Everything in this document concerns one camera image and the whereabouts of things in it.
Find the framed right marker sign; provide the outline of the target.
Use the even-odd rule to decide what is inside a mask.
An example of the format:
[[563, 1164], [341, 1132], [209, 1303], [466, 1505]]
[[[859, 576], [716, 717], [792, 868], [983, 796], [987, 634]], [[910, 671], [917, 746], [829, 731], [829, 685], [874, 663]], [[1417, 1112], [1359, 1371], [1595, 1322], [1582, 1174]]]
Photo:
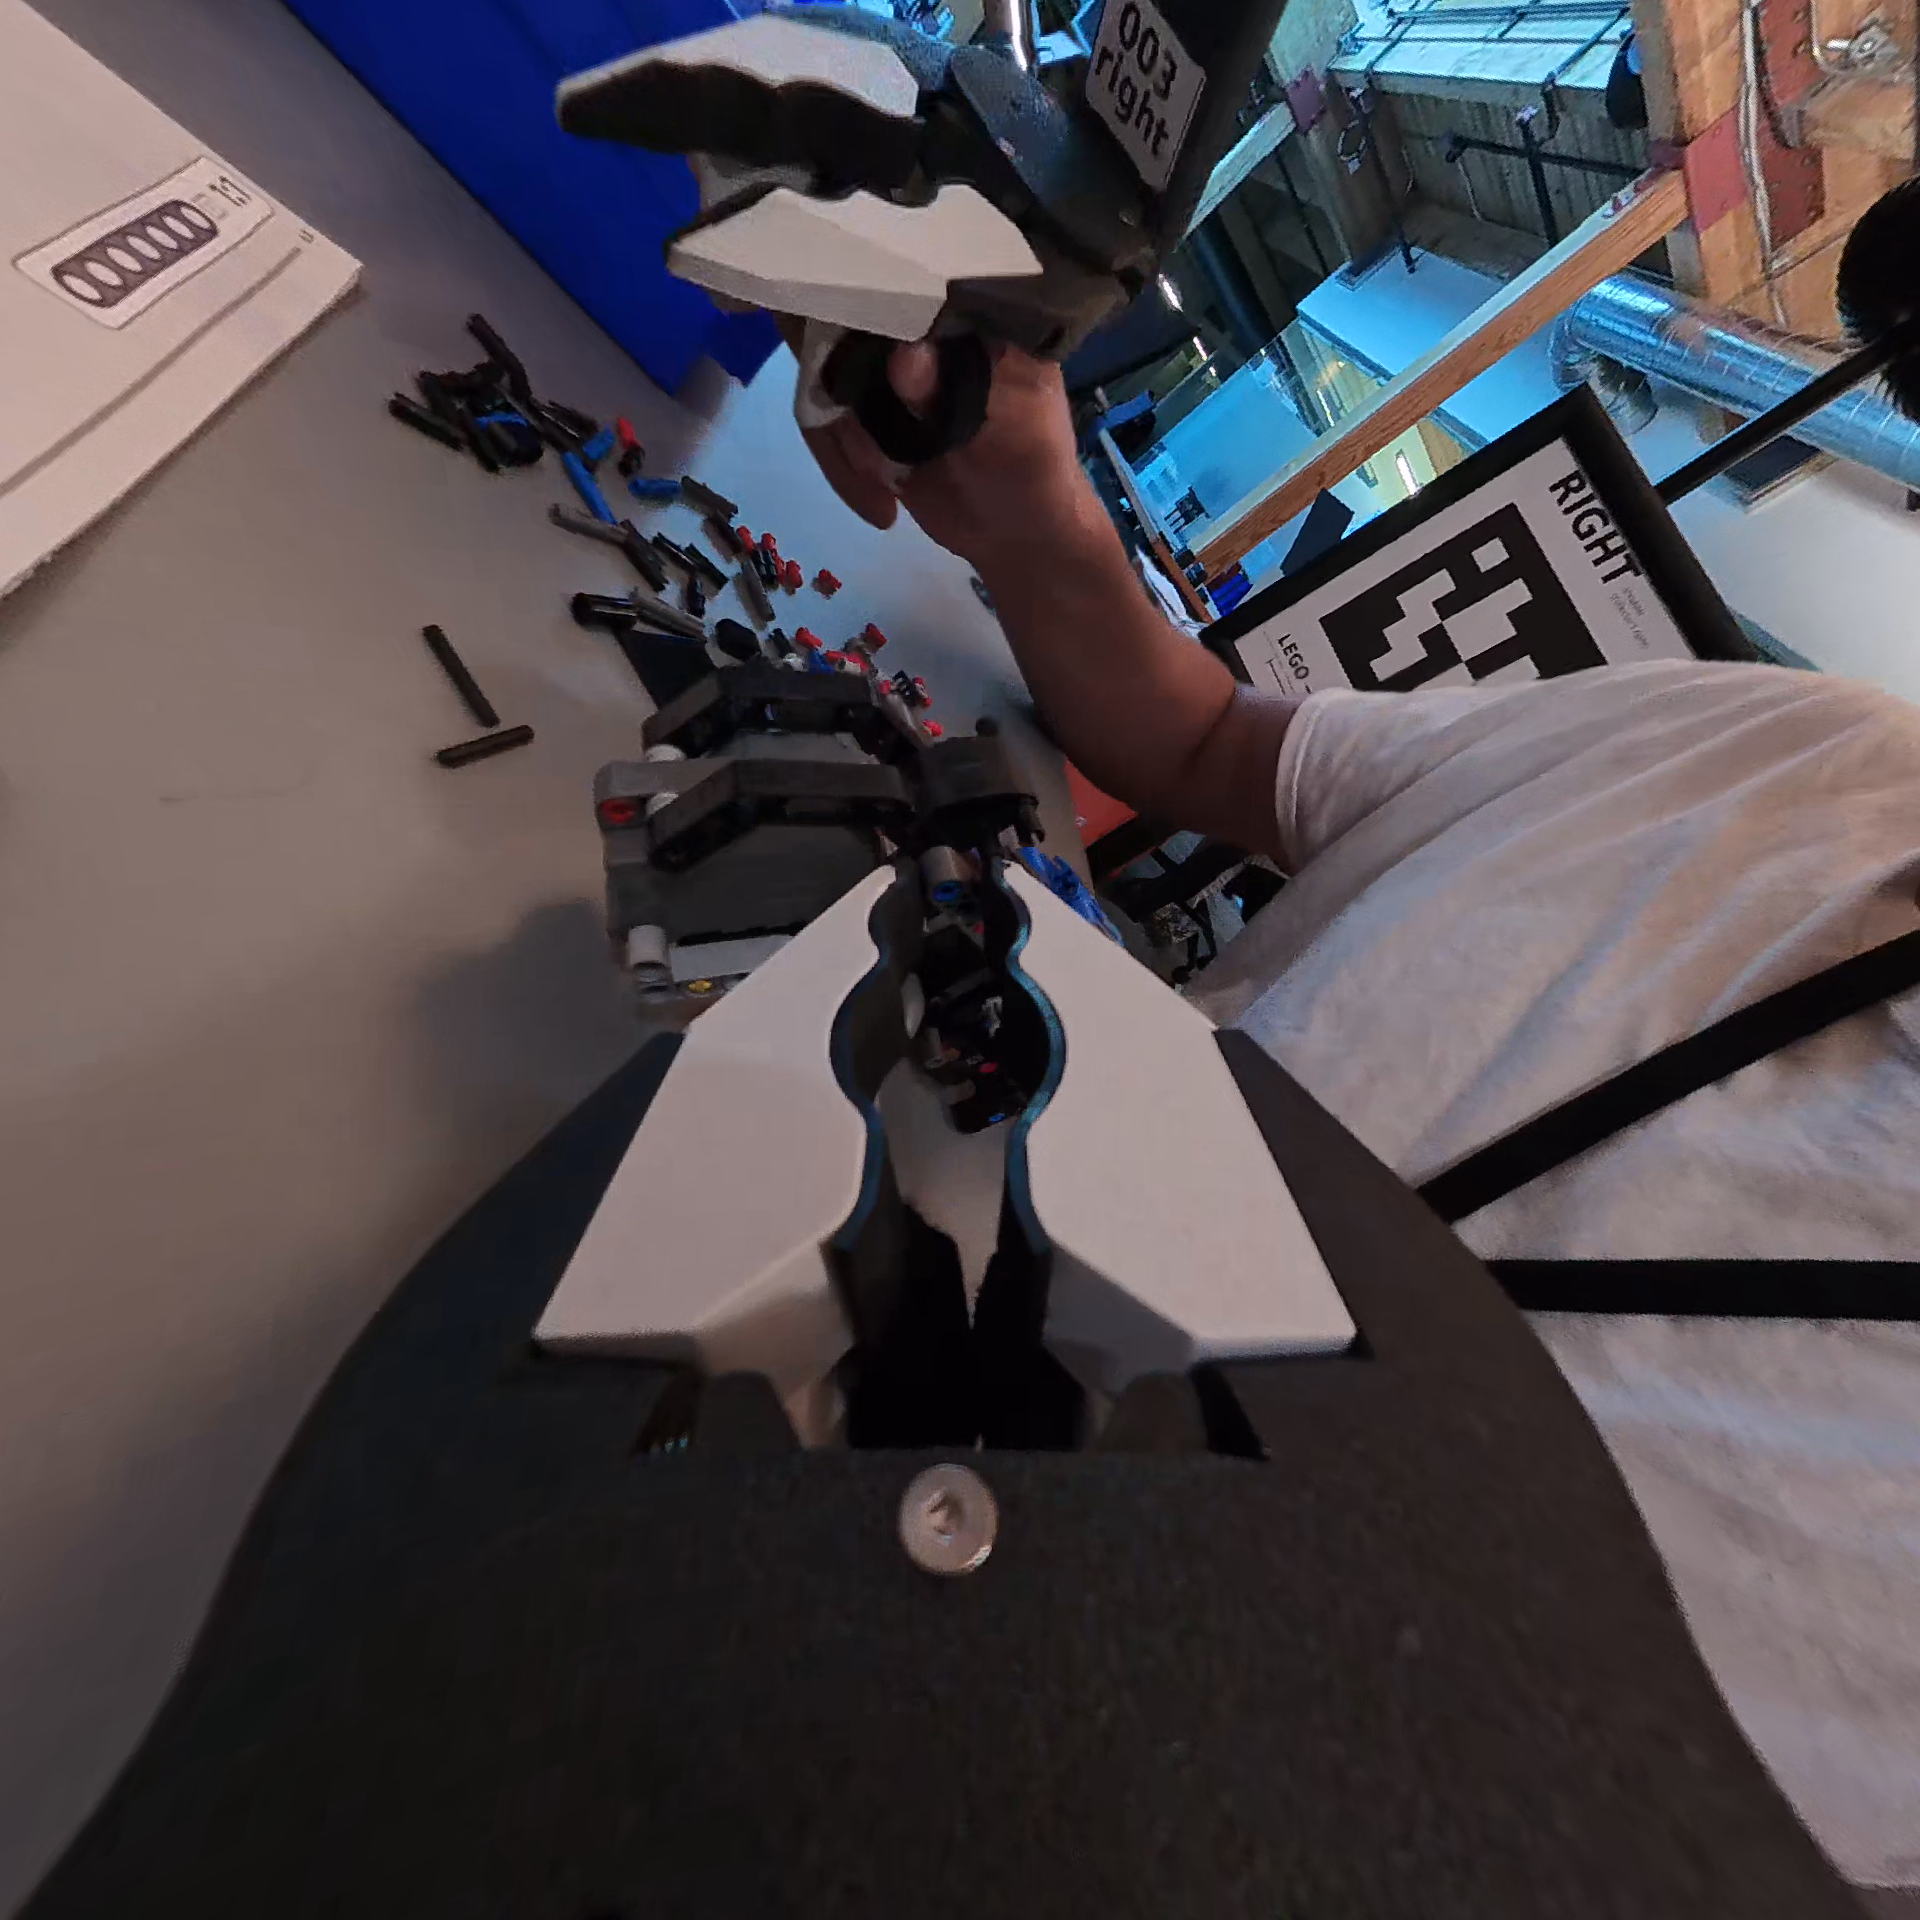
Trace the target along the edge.
[[1246, 597], [1204, 647], [1282, 697], [1759, 663], [1590, 390]]

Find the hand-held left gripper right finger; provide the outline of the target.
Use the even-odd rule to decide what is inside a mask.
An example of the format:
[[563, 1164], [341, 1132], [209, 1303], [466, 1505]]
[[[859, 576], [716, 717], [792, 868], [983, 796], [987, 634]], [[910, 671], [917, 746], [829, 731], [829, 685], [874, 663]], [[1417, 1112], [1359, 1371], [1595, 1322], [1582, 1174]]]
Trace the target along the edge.
[[1078, 1445], [1092, 1398], [1359, 1331], [1225, 1037], [1034, 876], [1000, 876], [1038, 1087], [1002, 1138], [996, 1436]]

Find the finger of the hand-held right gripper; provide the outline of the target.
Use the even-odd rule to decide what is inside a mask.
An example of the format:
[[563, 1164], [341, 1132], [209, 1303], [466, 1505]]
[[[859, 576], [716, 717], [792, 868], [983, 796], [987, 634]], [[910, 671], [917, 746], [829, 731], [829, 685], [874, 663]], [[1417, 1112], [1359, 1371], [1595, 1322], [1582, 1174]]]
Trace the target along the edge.
[[881, 18], [738, 18], [560, 85], [560, 128], [663, 156], [900, 189], [955, 47]]
[[1019, 221], [970, 184], [921, 202], [763, 187], [670, 239], [663, 266], [713, 299], [894, 344], [921, 341], [959, 282], [1043, 277]]

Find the black chest harness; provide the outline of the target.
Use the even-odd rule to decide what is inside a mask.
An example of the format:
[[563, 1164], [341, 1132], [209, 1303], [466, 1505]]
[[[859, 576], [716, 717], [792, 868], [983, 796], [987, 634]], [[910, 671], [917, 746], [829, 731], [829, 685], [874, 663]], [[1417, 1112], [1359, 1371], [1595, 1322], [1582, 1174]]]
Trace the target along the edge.
[[[1918, 931], [1763, 996], [1548, 1107], [1420, 1186], [1439, 1221], [1595, 1154], [1695, 1092], [1918, 988]], [[1918, 1325], [1914, 1262], [1493, 1262], [1518, 1311], [1734, 1322]]]

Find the person's right hand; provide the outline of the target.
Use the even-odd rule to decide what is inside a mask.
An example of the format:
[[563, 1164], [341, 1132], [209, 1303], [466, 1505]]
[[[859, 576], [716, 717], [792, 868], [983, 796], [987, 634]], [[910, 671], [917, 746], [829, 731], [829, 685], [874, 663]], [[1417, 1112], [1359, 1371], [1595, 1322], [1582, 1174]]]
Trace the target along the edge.
[[1023, 350], [992, 350], [987, 417], [974, 442], [921, 469], [890, 461], [854, 416], [799, 434], [857, 516], [874, 528], [910, 516], [987, 585], [1038, 565], [1123, 557], [1080, 472], [1061, 371]]

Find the lego instruction booklet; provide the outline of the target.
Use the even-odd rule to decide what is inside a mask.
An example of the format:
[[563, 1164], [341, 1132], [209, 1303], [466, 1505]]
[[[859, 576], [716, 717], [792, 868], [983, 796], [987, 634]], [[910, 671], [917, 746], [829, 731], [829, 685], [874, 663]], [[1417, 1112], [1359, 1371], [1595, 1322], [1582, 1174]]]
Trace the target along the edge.
[[325, 323], [362, 266], [3, 5], [3, 596]]

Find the silver ventilation duct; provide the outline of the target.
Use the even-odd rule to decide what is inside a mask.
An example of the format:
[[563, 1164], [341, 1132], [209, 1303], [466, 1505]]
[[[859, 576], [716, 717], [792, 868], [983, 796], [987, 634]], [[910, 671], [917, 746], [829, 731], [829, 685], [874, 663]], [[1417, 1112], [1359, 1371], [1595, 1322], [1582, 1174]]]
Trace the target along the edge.
[[[1645, 375], [1737, 417], [1758, 417], [1855, 354], [1814, 344], [1695, 301], [1651, 276], [1612, 276], [1582, 294], [1550, 327], [1556, 378], [1572, 390], [1603, 367]], [[1918, 410], [1894, 400], [1894, 372], [1875, 372], [1814, 413], [1794, 438], [1918, 486]]]

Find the lego vehicle chassis model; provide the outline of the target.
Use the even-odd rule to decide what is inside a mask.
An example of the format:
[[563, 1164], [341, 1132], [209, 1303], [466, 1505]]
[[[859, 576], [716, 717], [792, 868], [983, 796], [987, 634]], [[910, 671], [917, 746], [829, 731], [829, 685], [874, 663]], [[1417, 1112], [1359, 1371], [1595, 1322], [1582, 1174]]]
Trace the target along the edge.
[[1055, 1043], [1015, 976], [1002, 885], [1092, 904], [1043, 853], [1038, 796], [996, 731], [942, 740], [891, 682], [723, 663], [594, 773], [610, 954], [643, 1002], [728, 994], [857, 881], [910, 871], [917, 1061], [959, 1132], [1033, 1107]]

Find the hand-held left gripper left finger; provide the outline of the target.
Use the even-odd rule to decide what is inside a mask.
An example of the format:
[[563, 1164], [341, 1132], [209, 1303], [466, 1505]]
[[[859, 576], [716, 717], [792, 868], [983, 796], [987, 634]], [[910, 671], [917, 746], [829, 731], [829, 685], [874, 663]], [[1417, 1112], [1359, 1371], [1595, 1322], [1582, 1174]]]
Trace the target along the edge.
[[758, 1374], [808, 1447], [839, 1439], [859, 1337], [829, 1241], [902, 1061], [900, 885], [859, 880], [679, 1037], [537, 1322], [541, 1356]]

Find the pile of small lego pins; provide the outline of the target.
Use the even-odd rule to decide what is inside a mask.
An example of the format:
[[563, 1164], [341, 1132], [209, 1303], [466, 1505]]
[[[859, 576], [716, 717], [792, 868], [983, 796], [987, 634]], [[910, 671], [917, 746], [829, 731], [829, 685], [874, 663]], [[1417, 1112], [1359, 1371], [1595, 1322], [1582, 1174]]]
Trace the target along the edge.
[[475, 367], [421, 371], [386, 413], [421, 442], [491, 476], [549, 472], [563, 501], [549, 524], [617, 557], [632, 589], [572, 596], [572, 623], [610, 637], [651, 629], [701, 639], [716, 671], [769, 663], [884, 685], [909, 713], [927, 709], [925, 675], [884, 674], [890, 637], [871, 622], [839, 647], [799, 622], [829, 604], [843, 580], [805, 571], [770, 528], [742, 524], [728, 494], [700, 476], [657, 474], [626, 416], [597, 417], [549, 400], [495, 323], [470, 315]]

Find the blue plastic bin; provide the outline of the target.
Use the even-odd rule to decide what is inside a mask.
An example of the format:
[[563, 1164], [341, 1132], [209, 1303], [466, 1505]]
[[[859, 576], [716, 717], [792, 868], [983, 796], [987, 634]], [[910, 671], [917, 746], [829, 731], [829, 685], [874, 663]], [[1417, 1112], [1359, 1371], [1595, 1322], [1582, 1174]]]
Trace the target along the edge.
[[572, 139], [560, 85], [758, 5], [292, 5], [292, 14], [666, 392], [700, 363], [752, 383], [777, 323], [663, 267], [700, 189], [682, 156]]

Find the person's right forearm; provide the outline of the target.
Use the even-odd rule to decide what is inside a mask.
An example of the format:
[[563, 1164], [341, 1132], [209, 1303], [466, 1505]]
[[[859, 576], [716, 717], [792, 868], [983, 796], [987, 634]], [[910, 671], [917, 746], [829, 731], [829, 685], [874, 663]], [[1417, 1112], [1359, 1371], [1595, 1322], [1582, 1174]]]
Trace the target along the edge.
[[1303, 701], [1172, 629], [1078, 469], [1034, 497], [925, 474], [902, 501], [979, 576], [1038, 719], [1100, 795], [1288, 865], [1282, 759]]

